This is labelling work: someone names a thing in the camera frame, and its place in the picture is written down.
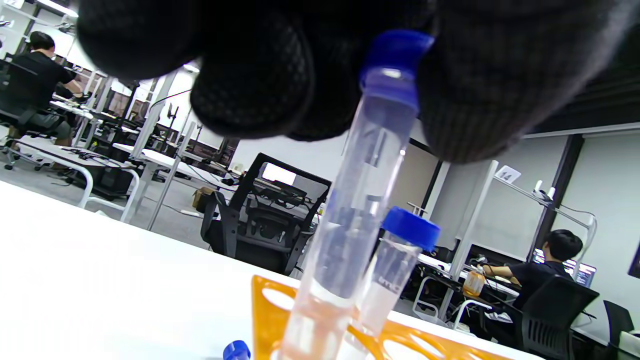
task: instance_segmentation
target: cardboard box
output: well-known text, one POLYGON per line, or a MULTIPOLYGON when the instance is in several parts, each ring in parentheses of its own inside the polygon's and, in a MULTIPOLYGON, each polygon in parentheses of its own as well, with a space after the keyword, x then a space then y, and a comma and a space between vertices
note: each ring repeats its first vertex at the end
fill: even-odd
POLYGON ((204 213, 205 208, 207 207, 207 198, 213 192, 213 189, 210 189, 206 186, 203 186, 196 190, 193 193, 193 203, 192 206, 200 213, 204 213))

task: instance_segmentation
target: ceiling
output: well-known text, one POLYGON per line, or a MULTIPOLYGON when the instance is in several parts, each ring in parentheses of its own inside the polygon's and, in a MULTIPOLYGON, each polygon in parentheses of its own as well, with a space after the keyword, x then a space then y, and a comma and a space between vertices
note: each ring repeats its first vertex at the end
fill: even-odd
POLYGON ((609 66, 533 133, 640 122, 640 24, 609 66))

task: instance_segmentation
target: black hair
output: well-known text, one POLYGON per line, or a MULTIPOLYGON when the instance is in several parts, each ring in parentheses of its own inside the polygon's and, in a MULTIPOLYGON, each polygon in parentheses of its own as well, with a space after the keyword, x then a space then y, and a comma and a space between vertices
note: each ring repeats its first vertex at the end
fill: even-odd
POLYGON ((551 256, 566 261, 582 250, 582 240, 569 230, 554 230, 545 237, 551 256))
POLYGON ((29 45, 31 50, 49 50, 56 46, 56 42, 53 38, 42 31, 34 31, 29 35, 29 45))

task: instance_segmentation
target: gray shorts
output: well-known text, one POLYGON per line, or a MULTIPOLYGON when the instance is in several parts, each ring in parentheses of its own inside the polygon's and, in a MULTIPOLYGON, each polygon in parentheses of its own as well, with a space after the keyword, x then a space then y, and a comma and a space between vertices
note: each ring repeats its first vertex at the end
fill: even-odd
MULTIPOLYGON (((51 127, 54 122, 59 120, 60 119, 56 117, 35 114, 31 117, 31 119, 29 119, 29 122, 37 126, 51 127)), ((58 125, 58 127, 53 131, 52 135, 56 138, 68 139, 71 137, 71 126, 68 122, 63 120, 60 125, 58 125)))

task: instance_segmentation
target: cable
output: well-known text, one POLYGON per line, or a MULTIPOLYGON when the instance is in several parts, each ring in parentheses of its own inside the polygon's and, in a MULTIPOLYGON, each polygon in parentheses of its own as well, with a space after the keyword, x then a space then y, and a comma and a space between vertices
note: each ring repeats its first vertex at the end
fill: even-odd
MULTIPOLYGON (((193 170, 193 172, 194 172, 194 173, 196 173, 196 175, 197 175, 200 179, 202 179, 202 181, 204 181, 205 183, 207 183, 207 184, 209 184, 209 185, 211 185, 211 186, 215 186, 215 187, 217 187, 218 189, 222 189, 222 186, 220 186, 220 185, 216 185, 216 184, 214 184, 214 183, 210 182, 209 180, 206 180, 206 179, 204 178, 204 176, 200 175, 200 173, 199 173, 199 172, 197 172, 197 171, 196 171, 196 170, 195 170, 191 165, 189 165, 189 164, 187 164, 187 163, 184 163, 184 164, 185 164, 185 165, 187 165, 191 170, 193 170)), ((223 190, 226 190, 226 191, 228 191, 228 192, 234 192, 234 191, 235 191, 235 190, 231 190, 231 189, 223 189, 223 190)))
POLYGON ((580 273, 580 266, 579 264, 582 264, 582 259, 584 258, 585 253, 589 250, 589 248, 591 247, 591 244, 593 243, 593 238, 595 237, 595 233, 598 231, 598 219, 596 218, 596 215, 590 211, 584 211, 584 210, 576 210, 573 208, 568 207, 567 205, 562 205, 560 204, 561 207, 563 208, 567 208, 571 211, 574 211, 576 213, 581 213, 581 214, 589 214, 591 215, 591 218, 593 219, 593 226, 591 226, 590 228, 587 229, 587 242, 584 244, 584 248, 582 250, 582 252, 580 253, 580 257, 578 258, 578 260, 575 260, 575 264, 576 266, 573 268, 573 273, 576 274, 575 278, 577 279, 577 274, 580 273))
POLYGON ((151 106, 149 106, 149 109, 148 109, 147 111, 151 110, 155 105, 158 105, 159 103, 161 103, 161 102, 163 102, 163 101, 165 101, 165 100, 169 99, 170 97, 178 96, 178 95, 180 95, 180 94, 184 94, 184 93, 189 92, 189 91, 191 91, 191 89, 189 89, 189 90, 185 90, 185 91, 183 91, 183 92, 179 92, 179 93, 177 93, 177 94, 169 95, 169 96, 167 96, 167 97, 163 97, 162 99, 160 99, 160 100, 158 100, 158 101, 154 102, 151 106))
POLYGON ((572 208, 568 207, 567 205, 563 205, 563 204, 560 204, 560 206, 562 206, 563 208, 567 208, 567 209, 569 209, 571 211, 575 211, 576 213, 589 214, 592 217, 596 217, 592 212, 589 212, 589 211, 572 209, 572 208))

